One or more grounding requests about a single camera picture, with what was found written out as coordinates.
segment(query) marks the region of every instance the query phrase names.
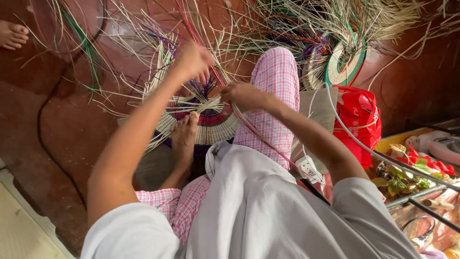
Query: woman's left hand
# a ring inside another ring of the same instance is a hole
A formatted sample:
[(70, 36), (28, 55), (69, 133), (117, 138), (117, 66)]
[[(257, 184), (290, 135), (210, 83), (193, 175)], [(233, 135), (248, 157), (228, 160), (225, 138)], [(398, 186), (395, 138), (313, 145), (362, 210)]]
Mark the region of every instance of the woman's left hand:
[(181, 82), (194, 78), (206, 84), (206, 79), (209, 78), (209, 67), (212, 65), (214, 65), (214, 58), (209, 51), (191, 41), (183, 46), (168, 73), (179, 77)]

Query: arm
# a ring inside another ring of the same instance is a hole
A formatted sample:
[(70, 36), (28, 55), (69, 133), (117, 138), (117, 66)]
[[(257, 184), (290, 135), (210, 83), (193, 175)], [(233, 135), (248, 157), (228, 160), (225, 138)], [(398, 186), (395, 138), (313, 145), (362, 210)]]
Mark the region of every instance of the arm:
[(164, 80), (113, 134), (88, 180), (88, 226), (107, 212), (138, 202), (132, 176), (170, 98), (182, 83), (209, 75), (211, 55), (196, 44), (186, 46)]
[(356, 157), (334, 135), (318, 123), (294, 111), (272, 93), (264, 93), (246, 83), (234, 83), (221, 92), (223, 101), (233, 101), (242, 109), (263, 109), (281, 121), (317, 156), (329, 170), (332, 183), (358, 177), (369, 180)]

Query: person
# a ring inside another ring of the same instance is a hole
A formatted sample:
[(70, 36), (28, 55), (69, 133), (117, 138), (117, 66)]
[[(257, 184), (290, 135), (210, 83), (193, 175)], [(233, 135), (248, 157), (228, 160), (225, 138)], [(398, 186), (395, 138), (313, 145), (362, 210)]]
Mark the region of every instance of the person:
[(26, 44), (29, 39), (27, 34), (29, 30), (26, 27), (0, 20), (0, 47), (9, 50), (21, 48), (21, 44)]
[[(278, 150), (238, 125), (232, 144), (208, 151), (206, 175), (182, 190), (199, 120), (191, 112), (171, 129), (170, 177), (155, 192), (136, 193), (133, 173), (168, 100), (186, 81), (204, 81), (211, 65), (204, 48), (184, 47), (158, 89), (114, 133), (88, 180), (90, 229), (81, 258), (420, 258), (353, 154), (298, 113), (296, 63), (281, 47), (259, 58), (251, 84), (231, 83), (220, 93)], [(289, 174), (294, 136), (329, 170), (331, 206)]]

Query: red plastic bag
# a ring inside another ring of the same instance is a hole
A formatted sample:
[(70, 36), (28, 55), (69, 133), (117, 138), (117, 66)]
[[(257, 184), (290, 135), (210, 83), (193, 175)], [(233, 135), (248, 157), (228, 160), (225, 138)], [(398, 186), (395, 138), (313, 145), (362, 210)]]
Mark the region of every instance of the red plastic bag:
[[(354, 87), (338, 86), (337, 113), (348, 130), (370, 149), (382, 137), (380, 109), (373, 93)], [(335, 119), (334, 136), (356, 156), (363, 168), (371, 165), (371, 154), (356, 143)]]

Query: pink checkered pants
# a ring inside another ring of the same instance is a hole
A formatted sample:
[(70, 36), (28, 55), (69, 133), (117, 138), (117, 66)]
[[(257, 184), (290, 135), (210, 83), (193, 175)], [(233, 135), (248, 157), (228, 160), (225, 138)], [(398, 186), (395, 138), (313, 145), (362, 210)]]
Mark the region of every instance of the pink checkered pants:
[[(282, 47), (265, 52), (252, 72), (251, 84), (264, 92), (273, 92), (289, 107), (299, 111), (299, 78), (297, 66), (291, 52)], [(265, 111), (245, 114), (265, 139), (287, 158), (291, 156), (292, 132)], [(256, 135), (238, 125), (233, 144), (251, 147), (289, 170), (289, 162), (270, 148)], [(155, 192), (136, 192), (140, 202), (157, 208), (168, 219), (182, 244), (187, 242), (190, 226), (198, 213), (211, 182), (201, 176), (179, 189), (163, 189)]]

